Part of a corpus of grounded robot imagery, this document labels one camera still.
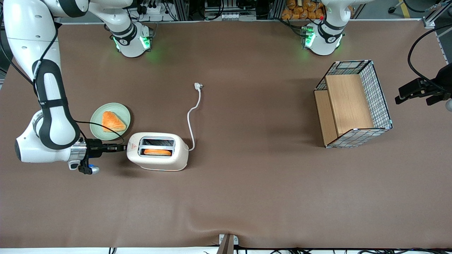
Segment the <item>plate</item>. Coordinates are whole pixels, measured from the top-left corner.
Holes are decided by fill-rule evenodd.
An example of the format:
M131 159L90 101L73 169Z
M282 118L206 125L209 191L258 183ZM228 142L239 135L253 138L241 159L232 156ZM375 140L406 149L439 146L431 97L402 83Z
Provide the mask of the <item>plate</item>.
M124 134L130 125L130 112L126 108L126 106L119 103L108 103L100 106L100 108L94 111L93 116L91 116L90 122L95 122L98 124L102 124L102 115L105 111L111 111L116 114L116 116L121 119L121 121L126 125L126 130L122 132L118 132L119 135ZM114 132L104 132L101 126L90 124L89 128L91 129L91 133L93 133L94 137L100 140L113 140L119 138Z

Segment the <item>white toaster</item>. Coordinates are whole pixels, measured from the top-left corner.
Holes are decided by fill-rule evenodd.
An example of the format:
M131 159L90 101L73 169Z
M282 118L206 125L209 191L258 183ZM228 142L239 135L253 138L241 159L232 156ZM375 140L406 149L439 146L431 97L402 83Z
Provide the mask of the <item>white toaster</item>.
M164 150L165 154L146 155L146 149ZM144 169L179 171L187 166L188 146L175 134L139 132L129 139L127 158Z

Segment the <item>wooden panel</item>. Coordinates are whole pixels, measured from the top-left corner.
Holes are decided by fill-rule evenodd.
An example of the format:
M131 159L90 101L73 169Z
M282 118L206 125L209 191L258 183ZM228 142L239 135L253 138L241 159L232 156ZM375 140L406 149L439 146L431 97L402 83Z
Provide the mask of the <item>wooden panel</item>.
M325 77L337 135L355 128L374 128L359 75Z
M314 97L319 113L320 127L322 128L323 143L326 146L338 138L330 97L327 90L314 91Z

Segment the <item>table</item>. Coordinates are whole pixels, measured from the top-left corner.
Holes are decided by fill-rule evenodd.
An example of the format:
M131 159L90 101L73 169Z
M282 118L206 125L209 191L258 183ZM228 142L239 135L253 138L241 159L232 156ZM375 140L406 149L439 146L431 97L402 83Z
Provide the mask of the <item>table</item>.
M151 53L127 59L102 25L60 28L71 114L129 107L135 132L169 132L197 148L181 172L152 172L125 153L24 164L14 140L39 110L8 72L0 92L0 247L166 247L218 243L229 232L255 248L452 247L452 115L423 99L395 105L416 78L409 47L420 21L357 21L330 56L301 49L278 22L162 24ZM372 59L394 129L355 149L325 149L313 89L334 61ZM413 63L427 77L445 65L436 37ZM88 126L81 126L89 133Z

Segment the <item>white power cord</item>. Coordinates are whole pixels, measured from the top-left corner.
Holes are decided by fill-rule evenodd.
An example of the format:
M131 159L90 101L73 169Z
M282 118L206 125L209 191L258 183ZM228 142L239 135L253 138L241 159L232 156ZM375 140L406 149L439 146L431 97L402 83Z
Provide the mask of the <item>white power cord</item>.
M187 113L187 122L188 122L188 129L190 130L190 135L192 136L192 144L193 147L189 149L189 151L193 151L195 149L195 138L193 137L193 131L192 131L192 125L190 124L190 112L193 111L195 108L199 106L199 103L201 102L201 88L203 88L203 85L200 83L195 83L195 89L198 90L198 103L196 103L196 106L191 108Z

